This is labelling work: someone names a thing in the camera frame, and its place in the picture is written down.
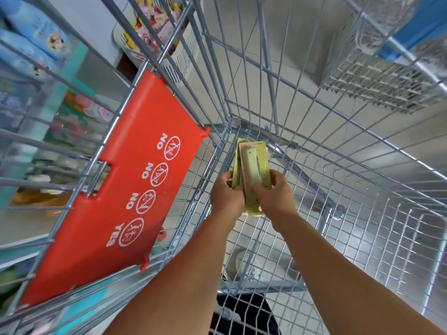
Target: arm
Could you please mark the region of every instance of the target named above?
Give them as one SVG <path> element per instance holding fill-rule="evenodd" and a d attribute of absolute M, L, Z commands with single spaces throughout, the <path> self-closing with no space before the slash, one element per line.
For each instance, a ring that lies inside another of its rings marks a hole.
<path fill-rule="evenodd" d="M 331 334 L 444 334 L 331 246 L 298 215 L 284 175 L 271 175 L 273 189 L 254 185 L 253 190 L 284 237 Z"/>
<path fill-rule="evenodd" d="M 116 316 L 105 335 L 208 334 L 227 237 L 244 210 L 244 193 L 220 174 L 211 214 L 185 247 Z"/>

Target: black shorts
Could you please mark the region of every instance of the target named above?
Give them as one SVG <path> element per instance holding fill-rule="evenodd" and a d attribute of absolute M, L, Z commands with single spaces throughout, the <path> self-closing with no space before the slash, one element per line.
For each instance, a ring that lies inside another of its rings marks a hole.
<path fill-rule="evenodd" d="M 241 322 L 231 321 L 214 313 L 211 320 L 210 334 L 239 335 L 260 334 L 281 335 L 269 304 L 261 294 L 241 294 L 236 296 L 218 296 L 221 307 L 227 307 L 240 316 Z"/>

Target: yellow package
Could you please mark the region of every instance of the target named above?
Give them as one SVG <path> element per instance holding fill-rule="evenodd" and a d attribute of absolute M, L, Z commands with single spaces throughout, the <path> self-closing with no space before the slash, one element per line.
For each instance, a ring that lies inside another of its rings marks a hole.
<path fill-rule="evenodd" d="M 244 138 L 237 139 L 237 147 L 236 147 L 236 155 L 234 157 L 234 170 L 233 170 L 233 183 L 231 185 L 231 189 L 235 189 L 240 184 L 242 185 L 242 189 L 244 188 L 244 182 L 242 180 L 242 165 L 240 164 L 240 154 L 239 154 L 239 144 L 242 142 L 248 142 Z"/>
<path fill-rule="evenodd" d="M 266 188 L 270 188 L 272 185 L 267 147 L 264 141 L 241 142 L 238 145 L 244 183 L 245 208 L 248 215 L 261 216 L 263 212 L 259 207 L 256 195 L 249 189 L 249 185 L 260 184 Z"/>

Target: orange plastic panel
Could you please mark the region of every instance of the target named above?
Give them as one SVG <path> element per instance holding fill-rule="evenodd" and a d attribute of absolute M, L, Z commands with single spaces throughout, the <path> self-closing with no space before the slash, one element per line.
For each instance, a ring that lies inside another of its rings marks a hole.
<path fill-rule="evenodd" d="M 208 133 L 159 78 L 145 72 L 100 156 L 111 171 L 96 197 L 76 198 L 21 304 L 34 305 L 147 263 Z"/>

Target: hand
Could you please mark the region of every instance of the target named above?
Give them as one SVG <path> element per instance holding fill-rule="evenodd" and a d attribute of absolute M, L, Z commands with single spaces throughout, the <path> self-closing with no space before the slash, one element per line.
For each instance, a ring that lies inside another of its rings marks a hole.
<path fill-rule="evenodd" d="M 265 215 L 271 220 L 273 228 L 277 230 L 284 216 L 298 214 L 292 190 L 287 184 L 286 177 L 279 171 L 270 169 L 273 187 L 267 189 L 259 184 L 251 185 L 256 194 L 259 205 Z"/>
<path fill-rule="evenodd" d="M 233 177 L 233 171 L 226 171 L 217 176 L 211 190 L 211 213 L 223 214 L 236 222 L 245 210 L 245 198 L 242 188 L 231 189 L 227 183 Z"/>

